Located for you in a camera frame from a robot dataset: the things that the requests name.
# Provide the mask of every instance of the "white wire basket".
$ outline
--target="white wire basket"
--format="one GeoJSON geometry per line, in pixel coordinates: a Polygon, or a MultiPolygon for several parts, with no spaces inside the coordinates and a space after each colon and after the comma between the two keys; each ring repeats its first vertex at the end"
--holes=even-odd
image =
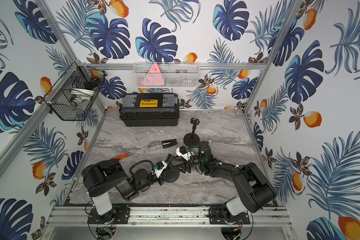
{"type": "Polygon", "coordinates": [[[134,63],[138,88],[196,88],[199,63],[157,63],[161,73],[148,73],[154,63],[134,63]]]}

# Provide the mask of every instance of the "wallpaper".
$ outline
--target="wallpaper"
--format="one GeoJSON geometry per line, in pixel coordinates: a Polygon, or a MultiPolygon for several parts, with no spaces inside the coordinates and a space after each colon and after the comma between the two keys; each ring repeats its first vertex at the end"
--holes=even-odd
{"type": "MultiPolygon", "coordinates": [[[[243,0],[50,3],[78,60],[104,64],[265,63],[291,5],[287,0],[264,0],[261,4],[243,0]]],[[[240,69],[201,71],[197,88],[138,90],[132,71],[111,71],[111,82],[104,85],[102,93],[118,92],[105,96],[120,103],[124,93],[174,92],[183,99],[184,108],[238,109],[245,106],[258,75],[259,71],[240,69]]],[[[117,106],[109,99],[105,107],[117,106]]]]}
{"type": "Polygon", "coordinates": [[[360,0],[306,0],[246,113],[298,239],[360,239],[360,0]]]}
{"type": "Polygon", "coordinates": [[[66,56],[42,17],[32,1],[0,1],[0,153],[62,74],[54,58],[66,56]]]}
{"type": "MultiPolygon", "coordinates": [[[[0,153],[69,66],[33,1],[0,1],[0,153]]],[[[38,239],[60,205],[101,117],[62,122],[50,112],[0,178],[0,239],[38,239]]]]}

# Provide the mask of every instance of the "marble floor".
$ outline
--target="marble floor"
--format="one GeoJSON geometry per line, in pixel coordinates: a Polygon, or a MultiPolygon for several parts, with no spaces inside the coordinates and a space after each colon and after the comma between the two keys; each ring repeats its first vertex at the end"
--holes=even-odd
{"type": "MultiPolygon", "coordinates": [[[[132,152],[150,145],[149,148],[131,154],[122,159],[121,165],[129,174],[129,167],[141,160],[148,159],[154,164],[166,159],[168,153],[176,154],[176,148],[183,145],[183,137],[192,131],[191,118],[200,119],[196,133],[201,141],[210,142],[215,158],[231,164],[255,162],[259,165],[253,145],[241,111],[181,111],[176,127],[126,127],[119,118],[117,109],[108,111],[104,124],[85,164],[88,166],[98,161],[132,152]],[[163,149],[161,141],[177,139],[177,146],[163,149]]],[[[148,164],[141,164],[135,170],[148,164]]],[[[146,192],[132,200],[134,203],[183,203],[183,204],[218,204],[237,195],[232,182],[220,178],[203,176],[196,170],[191,174],[180,173],[174,183],[154,184],[146,192]]],[[[113,203],[125,200],[113,188],[110,191],[113,203]]],[[[69,195],[71,204],[86,204],[91,199],[83,185],[82,178],[69,195]]]]}

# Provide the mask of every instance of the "wire basket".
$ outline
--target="wire basket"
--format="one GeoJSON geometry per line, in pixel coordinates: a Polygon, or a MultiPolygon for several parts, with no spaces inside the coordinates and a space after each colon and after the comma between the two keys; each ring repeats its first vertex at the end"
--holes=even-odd
{"type": "Polygon", "coordinates": [[[73,70],[61,90],[47,103],[63,121],[85,121],[106,73],[90,66],[77,66],[73,70]]]}
{"type": "Polygon", "coordinates": [[[157,63],[161,73],[148,73],[154,63],[134,63],[138,88],[196,88],[199,63],[157,63]]]}

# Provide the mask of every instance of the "toolbox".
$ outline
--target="toolbox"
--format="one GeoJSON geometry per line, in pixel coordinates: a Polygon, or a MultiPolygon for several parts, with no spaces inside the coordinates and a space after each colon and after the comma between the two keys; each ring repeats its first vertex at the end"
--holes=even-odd
{"type": "Polygon", "coordinates": [[[179,100],[174,93],[129,93],[119,113],[127,127],[177,126],[179,100]]]}

